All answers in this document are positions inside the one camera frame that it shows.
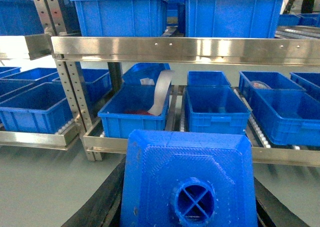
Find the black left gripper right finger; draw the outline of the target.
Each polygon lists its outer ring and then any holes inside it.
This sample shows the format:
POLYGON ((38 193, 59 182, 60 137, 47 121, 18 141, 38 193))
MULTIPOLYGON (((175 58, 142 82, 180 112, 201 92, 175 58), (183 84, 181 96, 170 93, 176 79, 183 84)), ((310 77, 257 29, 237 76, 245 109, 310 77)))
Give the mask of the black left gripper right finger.
POLYGON ((261 182, 254 178, 256 211, 259 227, 308 227, 261 182))

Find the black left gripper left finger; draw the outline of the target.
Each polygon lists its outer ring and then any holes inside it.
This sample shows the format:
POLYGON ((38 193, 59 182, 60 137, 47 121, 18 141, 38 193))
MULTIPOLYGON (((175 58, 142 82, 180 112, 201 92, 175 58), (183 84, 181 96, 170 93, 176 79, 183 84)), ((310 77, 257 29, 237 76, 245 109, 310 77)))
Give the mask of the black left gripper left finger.
POLYGON ((118 227, 122 203, 125 158, 64 227, 118 227))

